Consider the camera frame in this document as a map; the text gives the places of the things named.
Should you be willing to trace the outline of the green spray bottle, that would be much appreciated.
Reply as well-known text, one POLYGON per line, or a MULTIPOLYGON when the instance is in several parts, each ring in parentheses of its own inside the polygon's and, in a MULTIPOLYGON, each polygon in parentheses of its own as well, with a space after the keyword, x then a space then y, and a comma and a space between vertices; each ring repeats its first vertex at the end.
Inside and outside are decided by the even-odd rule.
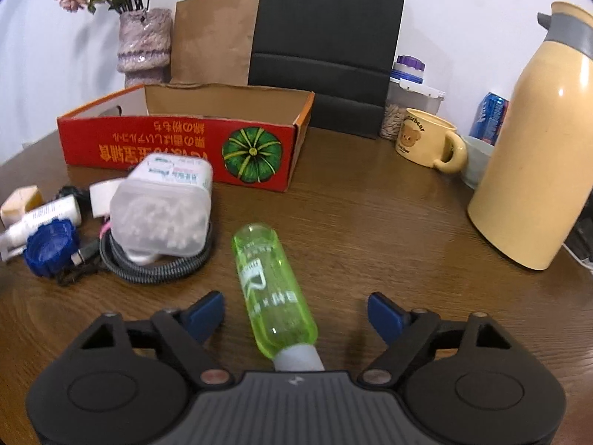
POLYGON ((322 372, 318 326, 275 230, 262 223, 232 238, 236 270, 254 340, 278 372, 322 372))

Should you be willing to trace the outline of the clear cotton swab box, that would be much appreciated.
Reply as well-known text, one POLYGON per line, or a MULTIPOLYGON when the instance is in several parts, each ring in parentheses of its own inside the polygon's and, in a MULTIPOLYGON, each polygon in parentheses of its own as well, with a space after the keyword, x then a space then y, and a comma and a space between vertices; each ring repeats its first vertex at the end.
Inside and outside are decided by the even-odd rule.
POLYGON ((110 200, 110 231, 120 247, 189 257, 206 245, 213 168, 201 158, 149 154, 110 200))

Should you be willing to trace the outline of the blue bottle cap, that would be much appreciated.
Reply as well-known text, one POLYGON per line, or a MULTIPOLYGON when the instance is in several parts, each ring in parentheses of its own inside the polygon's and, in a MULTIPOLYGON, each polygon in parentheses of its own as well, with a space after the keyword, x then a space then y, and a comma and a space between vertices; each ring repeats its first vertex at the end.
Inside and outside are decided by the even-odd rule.
POLYGON ((79 234, 69 219, 53 219, 27 238, 23 257, 36 276, 57 275, 79 250, 79 234))

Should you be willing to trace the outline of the white charger puck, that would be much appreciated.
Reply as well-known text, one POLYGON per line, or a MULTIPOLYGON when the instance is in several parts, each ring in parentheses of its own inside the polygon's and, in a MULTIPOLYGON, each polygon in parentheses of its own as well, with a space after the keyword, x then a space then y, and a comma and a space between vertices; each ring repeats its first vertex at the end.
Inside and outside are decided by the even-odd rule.
POLYGON ((110 179, 89 186, 90 207, 93 218, 105 218, 110 215, 110 203, 117 189, 125 178, 110 179))

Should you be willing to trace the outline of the white tube bottle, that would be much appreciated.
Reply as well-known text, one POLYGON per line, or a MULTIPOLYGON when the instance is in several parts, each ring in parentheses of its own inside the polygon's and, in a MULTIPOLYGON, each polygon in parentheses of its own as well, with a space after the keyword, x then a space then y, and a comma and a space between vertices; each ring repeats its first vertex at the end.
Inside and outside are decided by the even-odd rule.
POLYGON ((41 207, 27 212, 18 222, 9 226, 1 233, 1 260, 7 261, 13 255, 14 249, 22 249, 27 239, 37 229, 54 219, 68 219, 74 226, 82 222, 82 213, 75 196, 69 195, 51 201, 41 207))

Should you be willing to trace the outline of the cream thermos jug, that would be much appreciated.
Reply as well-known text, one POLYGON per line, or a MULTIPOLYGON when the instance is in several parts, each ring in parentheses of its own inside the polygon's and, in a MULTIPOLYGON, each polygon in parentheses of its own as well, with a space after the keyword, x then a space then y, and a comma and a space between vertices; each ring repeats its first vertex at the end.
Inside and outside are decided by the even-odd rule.
POLYGON ((521 73, 487 170, 467 207, 498 251, 547 269, 592 191, 592 15, 563 1, 521 73))

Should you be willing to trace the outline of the yellow bear mug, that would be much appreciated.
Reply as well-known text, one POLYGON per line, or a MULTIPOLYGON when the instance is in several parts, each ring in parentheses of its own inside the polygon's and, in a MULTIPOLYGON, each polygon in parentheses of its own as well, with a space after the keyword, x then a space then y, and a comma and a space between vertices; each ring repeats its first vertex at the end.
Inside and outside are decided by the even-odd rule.
POLYGON ((459 173, 468 160, 466 142, 457 127, 420 109, 406 109, 395 150, 414 164, 444 174, 459 173))

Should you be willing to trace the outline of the pale green cup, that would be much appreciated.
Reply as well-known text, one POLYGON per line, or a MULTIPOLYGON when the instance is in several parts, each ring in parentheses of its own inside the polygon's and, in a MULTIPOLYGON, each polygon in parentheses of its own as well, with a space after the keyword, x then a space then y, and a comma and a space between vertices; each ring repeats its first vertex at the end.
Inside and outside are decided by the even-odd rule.
POLYGON ((483 178, 494 147, 475 137, 462 136, 461 138, 466 143, 467 150, 467 163, 461 172, 461 179, 466 186, 475 190, 483 178))

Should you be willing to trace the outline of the red pumpkin cardboard box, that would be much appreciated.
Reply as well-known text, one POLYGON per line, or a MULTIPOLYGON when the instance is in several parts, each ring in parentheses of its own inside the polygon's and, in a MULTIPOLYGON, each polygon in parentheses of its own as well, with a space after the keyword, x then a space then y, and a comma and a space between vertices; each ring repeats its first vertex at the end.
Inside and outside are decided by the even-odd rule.
POLYGON ((267 86, 137 85, 60 116, 57 128, 70 165, 129 171, 174 154, 208 161, 217 182, 283 192, 314 102, 267 86))

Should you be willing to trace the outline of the beige soap block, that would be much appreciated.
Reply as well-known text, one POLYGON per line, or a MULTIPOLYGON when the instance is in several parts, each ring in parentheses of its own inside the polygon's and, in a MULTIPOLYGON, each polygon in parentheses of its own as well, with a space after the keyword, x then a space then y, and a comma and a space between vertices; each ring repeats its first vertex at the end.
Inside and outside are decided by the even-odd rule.
POLYGON ((44 204, 37 186, 25 186, 15 189, 1 205, 1 221, 5 228, 20 221, 29 211, 44 204))

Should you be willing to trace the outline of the blue soda can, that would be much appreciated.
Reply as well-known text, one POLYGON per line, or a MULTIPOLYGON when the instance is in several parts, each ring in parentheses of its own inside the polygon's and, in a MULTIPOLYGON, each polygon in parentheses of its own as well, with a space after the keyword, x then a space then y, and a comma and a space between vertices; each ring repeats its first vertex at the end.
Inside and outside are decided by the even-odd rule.
POLYGON ((494 146, 507 110, 508 100, 489 92, 478 105, 469 136, 494 146))

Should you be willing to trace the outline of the clear jar purple lid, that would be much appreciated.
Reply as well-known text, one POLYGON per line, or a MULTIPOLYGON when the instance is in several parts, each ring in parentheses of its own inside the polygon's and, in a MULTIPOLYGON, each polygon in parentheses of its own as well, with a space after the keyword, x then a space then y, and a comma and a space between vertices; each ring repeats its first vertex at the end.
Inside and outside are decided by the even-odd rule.
POLYGON ((420 109, 436 115, 445 92, 424 83, 425 63, 411 55, 398 55, 393 63, 384 119, 379 136, 395 141, 406 115, 406 109, 420 109))

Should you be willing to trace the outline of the brown paper bag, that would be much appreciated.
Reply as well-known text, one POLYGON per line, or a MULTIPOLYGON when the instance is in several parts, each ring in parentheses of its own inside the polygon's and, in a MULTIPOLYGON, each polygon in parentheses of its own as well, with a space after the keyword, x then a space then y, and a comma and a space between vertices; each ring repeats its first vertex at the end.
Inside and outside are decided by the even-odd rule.
POLYGON ((176 5, 171 82, 246 85, 259 0, 182 0, 176 5))

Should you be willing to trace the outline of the pink marbled vase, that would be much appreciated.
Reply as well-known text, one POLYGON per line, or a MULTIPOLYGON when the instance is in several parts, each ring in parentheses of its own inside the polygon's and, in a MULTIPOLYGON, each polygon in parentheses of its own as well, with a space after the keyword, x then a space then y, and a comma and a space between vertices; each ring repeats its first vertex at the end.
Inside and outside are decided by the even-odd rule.
POLYGON ((170 9, 124 12, 120 16, 117 71, 125 88, 165 82, 171 62, 173 18, 170 9))

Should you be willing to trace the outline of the black paper bag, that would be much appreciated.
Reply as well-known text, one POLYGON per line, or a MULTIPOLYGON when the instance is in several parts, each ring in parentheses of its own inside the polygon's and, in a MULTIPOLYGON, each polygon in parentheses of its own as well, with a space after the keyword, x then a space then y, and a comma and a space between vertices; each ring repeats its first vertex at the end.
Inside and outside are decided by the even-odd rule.
POLYGON ((405 0, 259 0, 250 85, 313 92, 312 126, 375 139, 405 0))

